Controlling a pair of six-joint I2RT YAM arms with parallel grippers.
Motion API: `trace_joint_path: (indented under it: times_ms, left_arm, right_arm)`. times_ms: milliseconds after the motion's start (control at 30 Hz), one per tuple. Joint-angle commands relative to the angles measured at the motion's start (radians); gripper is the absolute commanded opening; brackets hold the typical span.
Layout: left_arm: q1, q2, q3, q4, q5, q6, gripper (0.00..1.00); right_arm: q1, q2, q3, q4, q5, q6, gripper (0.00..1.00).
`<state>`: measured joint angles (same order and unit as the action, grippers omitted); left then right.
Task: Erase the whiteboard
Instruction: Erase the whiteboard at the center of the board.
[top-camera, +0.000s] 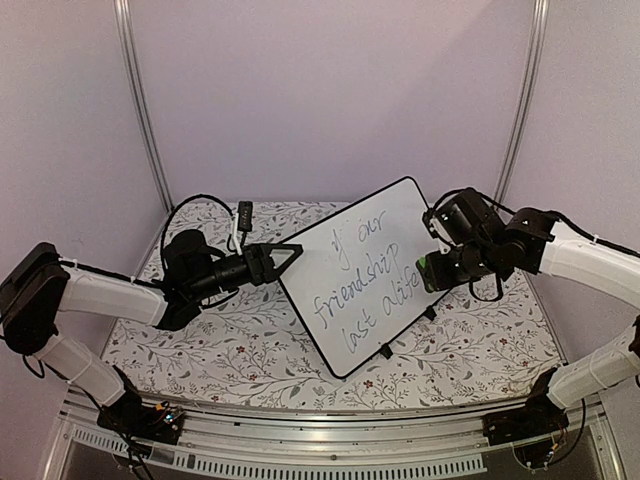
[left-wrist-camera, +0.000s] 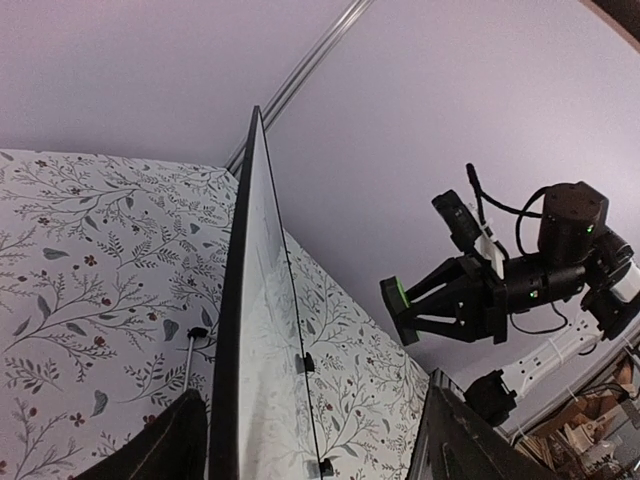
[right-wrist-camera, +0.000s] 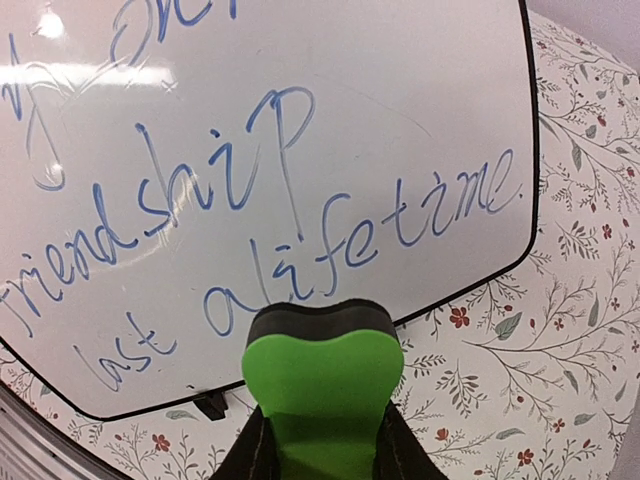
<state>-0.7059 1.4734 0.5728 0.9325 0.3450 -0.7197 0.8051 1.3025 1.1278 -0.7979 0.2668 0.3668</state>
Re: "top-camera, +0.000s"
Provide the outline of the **green black whiteboard eraser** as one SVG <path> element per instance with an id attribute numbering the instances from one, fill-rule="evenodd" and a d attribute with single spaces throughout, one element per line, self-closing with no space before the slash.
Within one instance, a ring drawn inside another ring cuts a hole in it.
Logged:
<path id="1" fill-rule="evenodd" d="M 433 293 L 434 287 L 431 282 L 429 263 L 426 256 L 422 256 L 416 261 L 416 268 L 420 274 L 425 290 L 429 293 Z"/>

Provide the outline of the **white whiteboard black frame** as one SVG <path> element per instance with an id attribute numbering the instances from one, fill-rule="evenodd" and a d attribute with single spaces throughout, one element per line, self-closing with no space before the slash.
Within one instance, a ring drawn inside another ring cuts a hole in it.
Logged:
<path id="1" fill-rule="evenodd" d="M 427 207 L 404 177 L 291 237 L 303 253 L 280 283 L 332 376 L 390 348 L 437 299 L 416 268 L 438 248 L 422 223 Z"/>

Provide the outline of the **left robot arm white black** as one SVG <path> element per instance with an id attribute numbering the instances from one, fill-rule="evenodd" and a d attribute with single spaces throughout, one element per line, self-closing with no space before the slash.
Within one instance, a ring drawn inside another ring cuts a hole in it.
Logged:
<path id="1" fill-rule="evenodd" d="M 207 244 L 199 230 L 177 234 L 161 251 L 164 276 L 145 282 L 63 259 L 54 245 L 36 245 L 1 284 L 2 335 L 13 352 L 32 356 L 110 407 L 128 434 L 148 426 L 148 412 L 116 369 L 56 325 L 61 312 L 126 319 L 179 331 L 204 301 L 251 284 L 278 280 L 303 253 L 299 244 L 258 243 L 230 255 Z"/>

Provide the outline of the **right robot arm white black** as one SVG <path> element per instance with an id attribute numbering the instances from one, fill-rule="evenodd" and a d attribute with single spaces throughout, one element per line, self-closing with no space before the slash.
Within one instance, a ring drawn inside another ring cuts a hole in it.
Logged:
<path id="1" fill-rule="evenodd" d="M 532 207 L 510 211 L 472 187 L 444 194 L 422 215 L 439 248 L 416 262 L 429 293 L 472 287 L 492 276 L 497 284 L 515 271 L 542 274 L 587 286 L 624 303 L 639 305 L 639 255 L 578 227 L 566 215 Z M 586 357 L 541 377 L 517 427 L 537 436 L 556 410 L 639 374 L 639 325 Z"/>

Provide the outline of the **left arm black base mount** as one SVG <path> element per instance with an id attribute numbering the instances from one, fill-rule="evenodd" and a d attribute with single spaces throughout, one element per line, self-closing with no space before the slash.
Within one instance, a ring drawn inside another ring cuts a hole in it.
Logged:
<path id="1" fill-rule="evenodd" d="M 185 411 L 163 401 L 144 405 L 137 396 L 123 396 L 111 406 L 102 406 L 97 424 L 124 436 L 177 445 L 182 434 Z"/>

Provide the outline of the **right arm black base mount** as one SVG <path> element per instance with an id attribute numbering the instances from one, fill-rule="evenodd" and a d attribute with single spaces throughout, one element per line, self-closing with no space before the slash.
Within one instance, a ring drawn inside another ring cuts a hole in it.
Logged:
<path id="1" fill-rule="evenodd" d="M 557 370 L 554 367 L 540 375 L 523 406 L 482 417 L 483 436 L 491 446 L 549 434 L 569 426 L 566 410 L 548 398 L 549 384 Z"/>

